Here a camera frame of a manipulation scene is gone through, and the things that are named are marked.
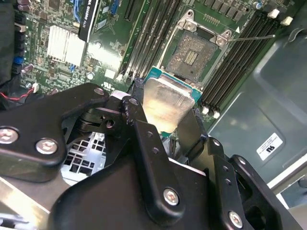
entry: capacitor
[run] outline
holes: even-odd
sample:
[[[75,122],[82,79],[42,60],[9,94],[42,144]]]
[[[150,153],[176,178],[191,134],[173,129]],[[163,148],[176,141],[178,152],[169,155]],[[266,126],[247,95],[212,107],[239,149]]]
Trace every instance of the capacitor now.
[[[29,0],[17,0],[19,5],[29,5],[30,1]]]
[[[93,72],[89,72],[89,73],[86,75],[86,78],[87,78],[88,80],[93,80],[93,79],[94,79],[94,76],[95,76],[95,74],[94,74]]]
[[[52,91],[50,91],[47,95],[54,95],[54,94],[56,94],[56,93],[58,93],[59,92],[59,90],[57,89],[57,88],[54,88]]]
[[[261,2],[254,2],[253,6],[256,10],[260,10],[262,8],[262,3]]]
[[[29,5],[18,5],[18,9],[20,11],[28,12],[30,11],[30,6]]]
[[[34,69],[34,65],[29,64],[21,70],[21,73],[29,73]]]

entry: white connector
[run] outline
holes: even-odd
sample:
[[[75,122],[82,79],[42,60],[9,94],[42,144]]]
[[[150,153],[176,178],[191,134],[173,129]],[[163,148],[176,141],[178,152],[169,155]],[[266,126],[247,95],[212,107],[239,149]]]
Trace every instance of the white connector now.
[[[202,114],[207,115],[209,113],[209,108],[204,106],[202,109]]]
[[[280,23],[281,25],[284,26],[289,26],[291,24],[291,22],[293,21],[293,18],[288,16],[285,19],[282,20],[282,22]]]
[[[38,83],[34,83],[32,85],[32,89],[33,89],[33,93],[37,93],[37,91],[39,90],[39,84]]]
[[[213,118],[214,119],[217,119],[217,118],[219,118],[220,117],[220,113],[219,112],[217,112],[217,111],[215,111],[214,113],[213,113]]]
[[[279,13],[280,13],[280,11],[278,9],[274,9],[270,13],[268,13],[268,17],[275,19],[275,18],[277,18]]]

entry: blue connector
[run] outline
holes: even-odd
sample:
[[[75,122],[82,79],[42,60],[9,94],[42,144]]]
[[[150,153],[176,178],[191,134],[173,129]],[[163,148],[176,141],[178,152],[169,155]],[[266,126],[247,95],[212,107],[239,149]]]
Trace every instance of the blue connector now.
[[[23,64],[24,62],[24,58],[23,57],[14,57],[14,61],[15,64]]]
[[[115,15],[118,9],[119,0],[114,0],[112,6],[111,6],[111,14]]]
[[[71,72],[74,72],[74,71],[75,71],[75,68],[76,68],[76,66],[73,65],[73,64],[71,64],[71,66],[69,67],[69,70],[70,70]]]

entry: motherboard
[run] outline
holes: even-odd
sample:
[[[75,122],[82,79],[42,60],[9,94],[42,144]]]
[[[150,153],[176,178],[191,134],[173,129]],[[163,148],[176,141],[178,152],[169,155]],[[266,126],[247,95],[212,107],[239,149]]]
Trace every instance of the motherboard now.
[[[211,124],[303,3],[33,0],[16,7],[15,65],[47,94],[86,82],[127,91],[155,66],[202,93]]]

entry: metal grille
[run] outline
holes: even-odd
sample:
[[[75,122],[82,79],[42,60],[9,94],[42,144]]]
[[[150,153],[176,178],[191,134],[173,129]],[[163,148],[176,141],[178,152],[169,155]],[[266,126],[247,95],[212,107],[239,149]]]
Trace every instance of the metal grille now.
[[[105,149],[105,135],[101,133],[93,133],[87,140],[74,143],[61,169],[64,180],[74,185],[103,169]]]

